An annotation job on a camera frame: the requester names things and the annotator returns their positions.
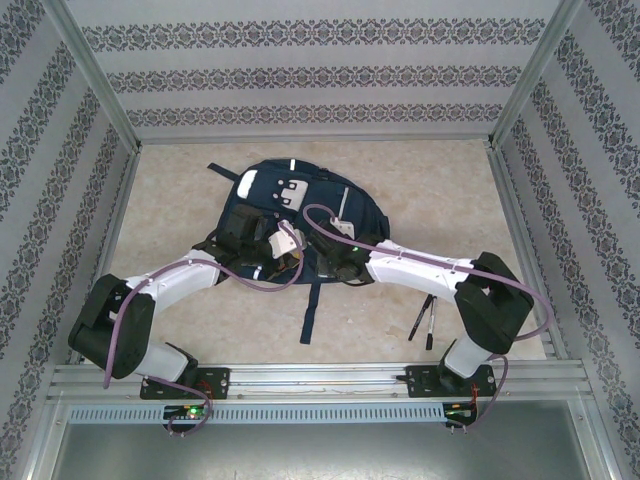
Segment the navy blue backpack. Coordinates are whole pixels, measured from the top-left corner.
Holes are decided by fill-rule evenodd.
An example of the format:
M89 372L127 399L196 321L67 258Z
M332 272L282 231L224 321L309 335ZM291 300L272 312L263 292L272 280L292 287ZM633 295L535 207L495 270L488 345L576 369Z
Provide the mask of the navy blue backpack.
M279 285L293 282L309 286L300 341L303 344L310 343L321 287L340 283L316 275L316 253L309 245L310 234L315 230L313 226L319 224L328 230L333 227L329 216L336 214L339 219L354 225L355 240L373 235L387 239L390 236L388 217L364 189L337 173L306 161L266 159L248 167L241 174L215 163L209 167L233 183L214 229L220 221L225 220L227 211L237 204L244 204L261 210L275 232L278 223L287 220L304 234L303 266L296 271L265 275L258 267L252 275L237 275Z

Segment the thin black pen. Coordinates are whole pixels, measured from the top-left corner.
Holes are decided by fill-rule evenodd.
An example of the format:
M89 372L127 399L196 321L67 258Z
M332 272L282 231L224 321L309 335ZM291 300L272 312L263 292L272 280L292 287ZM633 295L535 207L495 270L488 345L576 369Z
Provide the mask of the thin black pen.
M417 330L418 330L418 328L419 328L419 326L420 326L420 324L421 324L421 322L422 322L422 320L424 318L424 315L426 314L426 311L430 308L433 300L434 300L434 296L432 294L428 294L426 299L425 299L425 301L424 301L424 303L423 303L423 305L422 305L422 307L421 307L421 309L420 309L420 311L419 311L419 313L418 313L418 315L417 315L417 318L416 318L416 320L415 320L415 322L414 322L414 324L413 324L413 326L412 326L412 328L410 330L410 333L409 333L409 336L408 336L408 340L409 341L413 340L413 338L414 338L414 336L415 336L415 334L416 334L416 332L417 332Z

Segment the black marker with white band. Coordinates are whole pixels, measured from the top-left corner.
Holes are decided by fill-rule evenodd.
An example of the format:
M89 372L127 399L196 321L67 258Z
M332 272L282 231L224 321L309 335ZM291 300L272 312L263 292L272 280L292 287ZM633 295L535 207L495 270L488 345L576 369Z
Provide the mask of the black marker with white band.
M432 301L430 303L428 331L427 331L426 344L425 344L426 351L431 351L433 349L437 300L438 300L437 297L433 296Z

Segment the small lit circuit board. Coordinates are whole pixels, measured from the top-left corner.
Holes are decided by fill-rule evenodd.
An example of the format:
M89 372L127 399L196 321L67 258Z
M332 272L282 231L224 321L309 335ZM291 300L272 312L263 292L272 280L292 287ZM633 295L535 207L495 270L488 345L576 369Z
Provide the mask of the small lit circuit board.
M168 420L200 420L207 413L204 404L168 405L164 407L163 419Z
M477 418L477 404L473 401L462 403L444 403L443 407L445 416L456 421L474 421Z

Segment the grey metal sheet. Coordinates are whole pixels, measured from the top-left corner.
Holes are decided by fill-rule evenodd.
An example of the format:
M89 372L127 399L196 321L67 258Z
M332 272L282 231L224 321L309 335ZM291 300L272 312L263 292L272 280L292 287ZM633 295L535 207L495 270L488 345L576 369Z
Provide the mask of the grey metal sheet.
M577 441L549 424L519 436L434 424L73 425L54 480L592 480Z

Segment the aluminium rear frame rail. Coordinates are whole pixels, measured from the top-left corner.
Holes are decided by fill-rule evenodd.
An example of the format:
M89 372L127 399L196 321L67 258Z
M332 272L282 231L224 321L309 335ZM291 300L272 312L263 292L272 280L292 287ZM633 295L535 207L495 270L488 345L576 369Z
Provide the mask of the aluminium rear frame rail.
M315 134L315 135L240 135L240 136L204 136L204 137L156 137L141 139L141 146L166 146L182 144L226 144L226 143L302 143L302 142L361 142L361 141L466 141L481 140L490 142L490 134L454 133L454 134Z

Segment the aluminium mounting rail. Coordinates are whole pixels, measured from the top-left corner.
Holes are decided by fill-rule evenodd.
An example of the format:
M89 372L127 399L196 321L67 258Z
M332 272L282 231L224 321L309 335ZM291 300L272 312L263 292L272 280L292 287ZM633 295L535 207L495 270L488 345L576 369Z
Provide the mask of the aluminium mounting rail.
M591 398L593 389L580 360L493 361L499 398L573 400ZM229 402L355 403L404 401L413 388L399 378L403 363L235 364L224 387ZM93 365L58 366L46 393L48 402L116 403L139 399L142 379L129 376L103 387L103 372Z

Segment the aluminium side frame rail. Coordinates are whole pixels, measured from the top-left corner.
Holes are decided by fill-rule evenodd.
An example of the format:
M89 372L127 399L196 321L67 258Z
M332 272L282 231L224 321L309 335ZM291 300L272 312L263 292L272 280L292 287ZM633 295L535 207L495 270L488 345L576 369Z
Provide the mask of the aluminium side frame rail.
M78 361L78 354L68 346L68 336L94 283L109 271L139 159L139 153L130 153L110 167L101 192L91 195L94 205L83 209L89 223L73 230L65 257L70 283L59 315L58 363Z
M502 153L491 146L486 149L486 153L521 269L521 278L526 285L548 300L546 285L539 269L534 248L526 228L525 217L521 211L505 160ZM550 324L539 337L543 342L545 354L549 359L569 359L569 354L566 351L556 323Z

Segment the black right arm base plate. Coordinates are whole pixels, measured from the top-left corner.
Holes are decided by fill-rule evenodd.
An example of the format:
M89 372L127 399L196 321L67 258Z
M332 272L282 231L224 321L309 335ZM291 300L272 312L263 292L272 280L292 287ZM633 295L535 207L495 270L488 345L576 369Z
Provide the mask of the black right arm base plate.
M410 398L491 397L497 381L490 365L481 365L469 378L462 378L441 365L409 365L395 379L404 383Z

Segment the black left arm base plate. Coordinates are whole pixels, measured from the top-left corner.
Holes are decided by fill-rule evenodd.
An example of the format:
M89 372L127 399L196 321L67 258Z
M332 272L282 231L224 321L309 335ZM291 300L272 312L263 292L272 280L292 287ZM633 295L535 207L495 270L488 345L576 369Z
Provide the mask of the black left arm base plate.
M224 400L228 395L230 370L228 368L197 367L183 374L177 381L206 394L212 400ZM198 400L201 397L183 389L167 386L154 380L145 380L140 388L143 400Z

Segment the aluminium frame post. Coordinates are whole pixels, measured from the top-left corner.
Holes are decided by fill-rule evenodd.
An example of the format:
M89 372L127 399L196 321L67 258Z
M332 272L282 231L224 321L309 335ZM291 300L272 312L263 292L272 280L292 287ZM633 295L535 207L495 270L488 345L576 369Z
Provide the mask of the aluminium frame post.
M66 0L40 0L126 147L135 153L141 141L118 100Z
M509 96L485 146L495 150L503 144L531 92L553 56L561 38L571 25L584 0L560 0L515 88Z

